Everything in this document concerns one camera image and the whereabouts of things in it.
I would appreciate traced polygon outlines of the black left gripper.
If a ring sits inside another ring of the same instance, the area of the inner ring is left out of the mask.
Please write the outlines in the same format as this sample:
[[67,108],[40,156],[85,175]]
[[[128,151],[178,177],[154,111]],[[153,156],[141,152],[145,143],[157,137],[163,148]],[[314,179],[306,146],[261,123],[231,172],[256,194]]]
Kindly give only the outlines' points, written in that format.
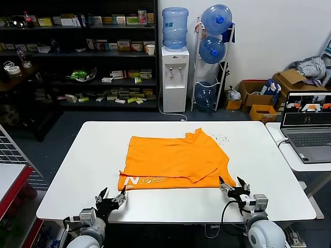
[[95,197],[96,201],[96,217],[107,220],[113,210],[118,210],[119,207],[126,200],[126,186],[124,186],[121,192],[115,198],[103,199],[108,191],[108,188],[104,188],[98,196]]

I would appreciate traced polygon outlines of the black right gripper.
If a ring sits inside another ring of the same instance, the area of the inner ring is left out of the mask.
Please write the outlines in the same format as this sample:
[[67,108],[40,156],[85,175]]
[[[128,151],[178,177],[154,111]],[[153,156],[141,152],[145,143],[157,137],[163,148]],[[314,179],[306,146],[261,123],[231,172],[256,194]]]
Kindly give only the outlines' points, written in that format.
[[229,198],[235,199],[240,207],[252,206],[252,199],[250,198],[250,184],[247,184],[240,177],[237,177],[237,180],[242,187],[242,190],[235,190],[232,186],[225,183],[223,178],[219,176],[220,190]]

